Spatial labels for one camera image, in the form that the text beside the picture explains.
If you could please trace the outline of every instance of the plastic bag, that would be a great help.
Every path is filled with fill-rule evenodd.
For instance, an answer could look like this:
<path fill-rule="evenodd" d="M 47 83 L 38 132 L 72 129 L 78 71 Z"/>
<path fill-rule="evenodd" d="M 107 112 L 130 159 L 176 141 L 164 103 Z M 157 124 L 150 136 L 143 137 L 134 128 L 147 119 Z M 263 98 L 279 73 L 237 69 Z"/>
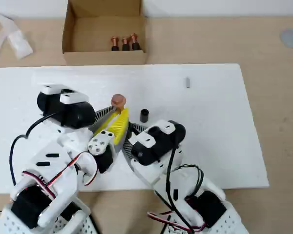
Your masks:
<path fill-rule="evenodd" d="M 0 31 L 0 49 L 4 40 L 8 37 L 17 59 L 33 53 L 33 49 L 30 47 L 24 34 L 11 19 L 0 14 L 0 23 L 2 25 L 2 30 Z"/>

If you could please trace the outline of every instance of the copper screw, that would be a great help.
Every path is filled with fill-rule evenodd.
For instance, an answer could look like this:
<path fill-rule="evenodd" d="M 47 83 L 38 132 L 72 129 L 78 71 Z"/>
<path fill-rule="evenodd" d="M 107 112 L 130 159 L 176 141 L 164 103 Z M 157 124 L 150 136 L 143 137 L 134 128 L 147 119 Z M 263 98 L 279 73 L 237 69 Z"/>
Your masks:
<path fill-rule="evenodd" d="M 117 46 L 118 41 L 119 41 L 118 37 L 112 37 L 111 38 L 111 42 L 113 43 L 113 46 Z"/>
<path fill-rule="evenodd" d="M 112 106 L 117 107 L 121 112 L 126 104 L 126 98 L 121 94 L 115 94 L 112 97 L 111 104 Z"/>
<path fill-rule="evenodd" d="M 132 43 L 136 43 L 137 42 L 137 37 L 138 37 L 137 34 L 135 34 L 135 33 L 134 34 L 131 34 L 130 37 L 132 39 Z"/>
<path fill-rule="evenodd" d="M 123 44 L 128 44 L 130 42 L 130 37 L 129 38 L 123 38 L 122 42 L 123 42 Z"/>

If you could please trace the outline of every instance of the white foam board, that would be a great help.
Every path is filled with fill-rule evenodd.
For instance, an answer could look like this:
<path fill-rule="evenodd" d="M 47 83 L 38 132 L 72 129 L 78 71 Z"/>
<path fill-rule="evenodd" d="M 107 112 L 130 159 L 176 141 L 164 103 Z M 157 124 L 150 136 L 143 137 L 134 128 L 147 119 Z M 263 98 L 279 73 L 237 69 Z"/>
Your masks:
<path fill-rule="evenodd" d="M 190 78 L 190 88 L 186 87 Z M 113 94 L 127 99 L 130 121 L 150 111 L 148 124 L 159 119 L 183 124 L 185 163 L 199 164 L 223 189 L 267 187 L 267 172 L 237 64 L 76 66 L 0 68 L 0 193 L 12 187 L 8 158 L 13 139 L 40 118 L 37 95 L 46 83 L 64 84 L 85 93 L 95 110 L 110 105 Z M 13 162 L 20 179 L 26 162 L 55 139 L 40 125 L 29 140 L 15 147 Z M 147 187 L 119 154 L 112 170 L 82 190 L 132 190 Z"/>

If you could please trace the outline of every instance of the open cardboard box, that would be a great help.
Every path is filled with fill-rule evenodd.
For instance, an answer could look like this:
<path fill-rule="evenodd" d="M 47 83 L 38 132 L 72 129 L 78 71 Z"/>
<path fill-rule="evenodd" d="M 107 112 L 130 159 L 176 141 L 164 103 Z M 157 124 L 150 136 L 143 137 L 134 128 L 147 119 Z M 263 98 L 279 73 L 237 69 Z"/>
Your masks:
<path fill-rule="evenodd" d="M 145 64 L 141 8 L 141 0 L 68 0 L 62 41 L 67 65 Z M 121 39 L 133 33 L 142 50 L 122 51 Z M 111 51 L 113 36 L 120 39 L 119 51 Z"/>

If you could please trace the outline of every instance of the tan table surface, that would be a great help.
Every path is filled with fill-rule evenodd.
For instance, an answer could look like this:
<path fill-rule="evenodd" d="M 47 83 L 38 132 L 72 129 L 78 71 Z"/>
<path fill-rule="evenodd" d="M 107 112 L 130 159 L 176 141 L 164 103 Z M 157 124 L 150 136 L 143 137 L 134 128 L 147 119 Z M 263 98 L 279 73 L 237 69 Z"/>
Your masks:
<path fill-rule="evenodd" d="M 63 20 L 17 20 L 35 53 L 17 61 L 5 43 L 0 67 L 65 65 Z M 279 34 L 293 17 L 149 19 L 148 63 L 239 63 L 270 181 L 226 190 L 251 234 L 293 233 L 293 49 Z M 164 211 L 152 191 L 81 193 L 104 234 L 159 234 L 146 211 Z M 8 202 L 0 195 L 0 209 Z"/>

